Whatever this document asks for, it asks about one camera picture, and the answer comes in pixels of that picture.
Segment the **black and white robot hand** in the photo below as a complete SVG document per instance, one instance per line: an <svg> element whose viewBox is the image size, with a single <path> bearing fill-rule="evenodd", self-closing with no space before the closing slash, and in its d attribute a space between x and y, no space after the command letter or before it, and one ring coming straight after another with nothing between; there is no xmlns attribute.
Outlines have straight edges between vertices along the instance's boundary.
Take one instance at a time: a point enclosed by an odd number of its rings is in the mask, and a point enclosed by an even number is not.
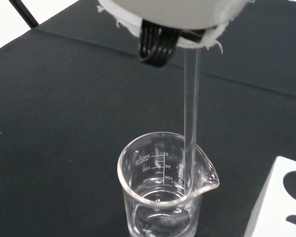
<svg viewBox="0 0 296 237"><path fill-rule="evenodd" d="M157 68L171 59L177 47L209 49L248 4L247 0L100 0L117 26L139 39L142 63Z"/></svg>

